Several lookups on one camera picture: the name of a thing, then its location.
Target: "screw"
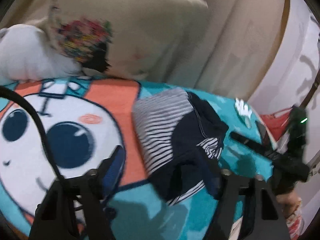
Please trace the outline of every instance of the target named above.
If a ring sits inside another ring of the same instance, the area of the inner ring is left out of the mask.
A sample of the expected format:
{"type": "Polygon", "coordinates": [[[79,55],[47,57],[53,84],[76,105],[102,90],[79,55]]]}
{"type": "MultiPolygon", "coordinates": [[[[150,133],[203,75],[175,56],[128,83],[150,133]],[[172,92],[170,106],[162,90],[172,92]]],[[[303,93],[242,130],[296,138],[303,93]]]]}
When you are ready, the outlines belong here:
{"type": "Polygon", "coordinates": [[[227,170],[227,169],[222,169],[222,170],[221,170],[221,173],[222,173],[223,175],[226,175],[226,176],[231,175],[231,171],[229,171],[229,170],[227,170]]]}

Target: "white crumpled item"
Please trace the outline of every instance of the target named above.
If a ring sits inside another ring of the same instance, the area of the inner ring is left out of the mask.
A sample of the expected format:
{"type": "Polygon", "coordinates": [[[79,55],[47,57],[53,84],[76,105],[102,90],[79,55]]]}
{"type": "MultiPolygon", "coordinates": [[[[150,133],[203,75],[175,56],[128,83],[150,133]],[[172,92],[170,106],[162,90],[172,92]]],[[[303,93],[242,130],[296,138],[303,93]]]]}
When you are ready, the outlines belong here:
{"type": "Polygon", "coordinates": [[[80,64],[50,46],[44,31],[25,24],[0,30],[0,85],[78,75],[80,64]]]}
{"type": "Polygon", "coordinates": [[[250,118],[251,118],[252,110],[249,109],[248,105],[245,104],[242,99],[239,100],[238,98],[236,98],[235,109],[241,121],[247,126],[247,128],[250,129],[251,128],[250,118]]]}

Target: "cartoon face print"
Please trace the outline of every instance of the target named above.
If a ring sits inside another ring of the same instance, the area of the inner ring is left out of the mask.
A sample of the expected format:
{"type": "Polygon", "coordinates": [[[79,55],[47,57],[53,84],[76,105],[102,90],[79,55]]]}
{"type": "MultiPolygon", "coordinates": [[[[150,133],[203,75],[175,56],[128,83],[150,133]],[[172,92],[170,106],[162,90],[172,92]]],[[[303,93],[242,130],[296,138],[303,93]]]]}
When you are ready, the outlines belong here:
{"type": "MultiPolygon", "coordinates": [[[[120,131],[103,107],[72,95],[58,97],[48,87],[25,99],[40,116],[62,175],[81,176],[123,145],[120,131]]],[[[11,198],[34,215],[55,174],[33,120],[16,104],[0,120],[0,145],[0,180],[11,198]]]]}

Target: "white wall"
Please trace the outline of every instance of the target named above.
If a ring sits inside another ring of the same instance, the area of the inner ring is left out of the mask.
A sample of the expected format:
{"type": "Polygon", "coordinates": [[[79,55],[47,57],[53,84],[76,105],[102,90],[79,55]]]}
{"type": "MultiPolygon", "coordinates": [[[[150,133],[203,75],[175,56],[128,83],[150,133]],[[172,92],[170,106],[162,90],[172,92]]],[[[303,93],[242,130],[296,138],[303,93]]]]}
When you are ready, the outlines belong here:
{"type": "MultiPolygon", "coordinates": [[[[319,65],[319,26],[310,19],[303,0],[290,0],[290,13],[284,40],[265,78],[249,99],[259,114],[270,114],[300,104],[315,79],[319,65]]],[[[320,89],[308,105],[308,146],[305,162],[320,150],[320,89]]],[[[320,175],[298,183],[302,216],[306,227],[320,207],[320,175]]]]}

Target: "blanket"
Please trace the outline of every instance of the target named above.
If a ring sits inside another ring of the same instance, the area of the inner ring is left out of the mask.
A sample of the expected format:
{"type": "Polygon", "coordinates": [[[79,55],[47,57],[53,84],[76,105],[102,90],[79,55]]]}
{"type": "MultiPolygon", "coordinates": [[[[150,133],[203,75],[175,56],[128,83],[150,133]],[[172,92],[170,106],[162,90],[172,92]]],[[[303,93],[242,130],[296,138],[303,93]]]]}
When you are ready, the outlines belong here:
{"type": "MultiPolygon", "coordinates": [[[[203,238],[218,201],[202,189],[177,205],[167,206],[146,180],[132,123],[132,106],[137,98],[173,86],[85,76],[13,83],[7,87],[24,96],[38,112],[65,177],[80,176],[96,168],[102,159],[110,156],[115,145],[125,148],[125,171],[117,193],[108,203],[116,210],[111,227],[117,240],[203,238]]],[[[237,117],[234,99],[190,91],[207,100],[229,126],[220,166],[236,174],[253,177],[259,173],[268,179],[270,161],[229,138],[229,133],[236,130],[260,141],[255,124],[257,116],[252,114],[252,128],[248,129],[237,117]]],[[[36,206],[55,176],[42,152],[33,121],[20,106],[3,98],[0,99],[0,130],[0,211],[28,235],[36,206]]],[[[240,198],[234,220],[241,217],[242,207],[240,198]]],[[[78,223],[84,223],[81,216],[78,223]]]]}

